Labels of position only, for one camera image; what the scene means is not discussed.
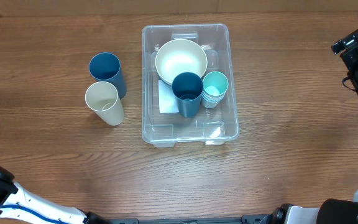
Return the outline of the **beige tall cup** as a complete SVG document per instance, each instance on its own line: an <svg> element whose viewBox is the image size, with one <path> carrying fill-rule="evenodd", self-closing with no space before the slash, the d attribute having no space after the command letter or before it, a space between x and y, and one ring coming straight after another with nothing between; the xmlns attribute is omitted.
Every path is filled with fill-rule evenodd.
<svg viewBox="0 0 358 224"><path fill-rule="evenodd" d="M85 102L105 123L117 126L124 121L124 109L117 88L109 82L96 82L85 93Z"/></svg>

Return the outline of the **dark blue tall cup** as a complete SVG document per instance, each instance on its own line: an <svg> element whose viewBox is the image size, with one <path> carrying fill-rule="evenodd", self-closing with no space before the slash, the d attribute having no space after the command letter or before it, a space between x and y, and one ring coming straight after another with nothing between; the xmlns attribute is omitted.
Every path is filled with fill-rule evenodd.
<svg viewBox="0 0 358 224"><path fill-rule="evenodd" d="M114 54L103 52L95 55L89 62L89 72L96 81L113 84L120 99L125 97L127 87L121 62Z"/></svg>
<svg viewBox="0 0 358 224"><path fill-rule="evenodd" d="M179 113L186 118L194 117L200 107L203 81L195 73L177 75L172 82L172 91Z"/></svg>

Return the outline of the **mint green small cup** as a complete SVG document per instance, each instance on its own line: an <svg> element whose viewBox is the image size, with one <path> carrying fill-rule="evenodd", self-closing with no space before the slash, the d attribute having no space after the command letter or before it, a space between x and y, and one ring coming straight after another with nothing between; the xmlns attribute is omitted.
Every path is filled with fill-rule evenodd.
<svg viewBox="0 0 358 224"><path fill-rule="evenodd" d="M217 88L220 92L227 92L229 82L225 74L221 72L209 72L203 78L203 89L213 86Z"/></svg>

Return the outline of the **light blue small cup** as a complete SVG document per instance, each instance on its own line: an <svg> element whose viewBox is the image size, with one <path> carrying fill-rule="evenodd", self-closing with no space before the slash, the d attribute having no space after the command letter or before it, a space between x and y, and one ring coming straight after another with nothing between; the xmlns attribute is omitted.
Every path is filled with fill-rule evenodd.
<svg viewBox="0 0 358 224"><path fill-rule="evenodd" d="M225 97L225 95L211 96L211 95L207 94L206 92L202 92L202 97L209 101L219 101L220 102Z"/></svg>

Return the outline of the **grey small cup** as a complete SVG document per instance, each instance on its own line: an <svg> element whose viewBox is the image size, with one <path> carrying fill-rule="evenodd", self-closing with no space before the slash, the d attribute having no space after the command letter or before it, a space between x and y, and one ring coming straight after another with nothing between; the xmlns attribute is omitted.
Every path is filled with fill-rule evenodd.
<svg viewBox="0 0 358 224"><path fill-rule="evenodd" d="M205 108L211 109L211 108L215 108L219 104L219 101L209 101L209 100L206 100L206 99L202 98L201 99L201 104Z"/></svg>

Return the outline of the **cream bowl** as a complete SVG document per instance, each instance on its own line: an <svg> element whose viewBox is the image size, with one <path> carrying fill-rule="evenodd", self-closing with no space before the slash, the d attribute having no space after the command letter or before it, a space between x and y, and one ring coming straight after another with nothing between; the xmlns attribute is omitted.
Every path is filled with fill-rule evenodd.
<svg viewBox="0 0 358 224"><path fill-rule="evenodd" d="M187 39L175 39L165 43L155 57L155 69L167 85L171 85L181 73L190 72L201 78L207 66L205 51L196 42Z"/></svg>

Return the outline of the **pink small cup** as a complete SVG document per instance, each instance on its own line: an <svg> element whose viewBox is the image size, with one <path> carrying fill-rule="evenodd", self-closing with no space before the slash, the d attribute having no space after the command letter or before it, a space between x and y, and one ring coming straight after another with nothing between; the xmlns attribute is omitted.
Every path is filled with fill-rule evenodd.
<svg viewBox="0 0 358 224"><path fill-rule="evenodd" d="M207 89L204 89L203 92L203 98L208 99L209 101L221 101L224 96L225 92L220 92L217 88L213 86L207 87Z"/></svg>

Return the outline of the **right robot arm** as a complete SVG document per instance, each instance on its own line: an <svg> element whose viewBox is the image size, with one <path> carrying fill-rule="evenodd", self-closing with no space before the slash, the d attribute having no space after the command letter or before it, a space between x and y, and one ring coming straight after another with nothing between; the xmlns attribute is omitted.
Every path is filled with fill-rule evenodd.
<svg viewBox="0 0 358 224"><path fill-rule="evenodd" d="M342 79L358 96L358 29L340 39L331 47L339 54L347 75ZM265 217L262 223L358 223L358 180L352 197L344 199L327 199L318 207L302 207L294 204L283 204Z"/></svg>

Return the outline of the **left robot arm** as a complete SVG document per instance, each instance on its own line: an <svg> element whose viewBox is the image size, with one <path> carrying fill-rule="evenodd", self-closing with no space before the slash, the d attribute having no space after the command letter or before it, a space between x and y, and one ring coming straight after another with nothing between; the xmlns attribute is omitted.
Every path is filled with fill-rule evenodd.
<svg viewBox="0 0 358 224"><path fill-rule="evenodd" d="M0 218L28 223L109 224L110 221L75 207L65 207L27 191L14 175L0 166Z"/></svg>

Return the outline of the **clear plastic storage bin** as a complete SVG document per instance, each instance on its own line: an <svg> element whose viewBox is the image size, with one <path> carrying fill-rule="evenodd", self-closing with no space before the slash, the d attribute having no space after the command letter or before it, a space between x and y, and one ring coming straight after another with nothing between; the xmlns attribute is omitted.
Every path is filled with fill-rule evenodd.
<svg viewBox="0 0 358 224"><path fill-rule="evenodd" d="M179 113L160 113L155 57L159 48L173 39L196 42L206 52L207 72L218 71L228 79L225 97L215 108L200 107L192 118ZM142 30L142 138L155 147L177 142L220 145L239 135L236 91L228 28L224 24L150 25Z"/></svg>

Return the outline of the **white paper label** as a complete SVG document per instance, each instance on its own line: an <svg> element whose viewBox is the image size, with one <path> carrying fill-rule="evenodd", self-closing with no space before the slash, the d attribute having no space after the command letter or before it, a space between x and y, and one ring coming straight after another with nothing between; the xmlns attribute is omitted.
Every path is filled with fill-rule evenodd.
<svg viewBox="0 0 358 224"><path fill-rule="evenodd" d="M178 106L171 86L158 81L158 105L160 113L178 113Z"/></svg>

